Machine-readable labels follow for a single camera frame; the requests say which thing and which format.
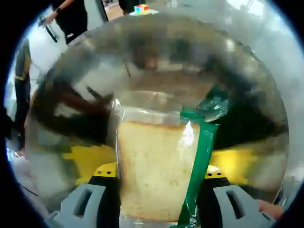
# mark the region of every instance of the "rubik's cube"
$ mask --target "rubik's cube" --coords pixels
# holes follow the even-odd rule
[[[145,12],[149,10],[149,6],[146,4],[141,4],[138,6],[134,6],[135,12]]]

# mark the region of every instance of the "hand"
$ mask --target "hand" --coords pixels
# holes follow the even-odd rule
[[[58,13],[56,11],[54,11],[51,15],[49,15],[45,22],[43,23],[43,26],[45,27],[46,25],[49,25],[50,23],[52,23],[52,21],[57,17]]]
[[[259,212],[265,212],[266,214],[278,220],[284,213],[283,208],[277,205],[273,205],[266,201],[258,200],[258,210]]]

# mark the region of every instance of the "bread slice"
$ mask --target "bread slice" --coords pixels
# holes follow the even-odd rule
[[[118,129],[122,213],[178,221],[196,156],[200,126],[123,122]]]

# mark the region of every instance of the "white bread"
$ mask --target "white bread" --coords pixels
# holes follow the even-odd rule
[[[123,122],[118,129],[122,213],[178,221],[196,156],[200,126]]]

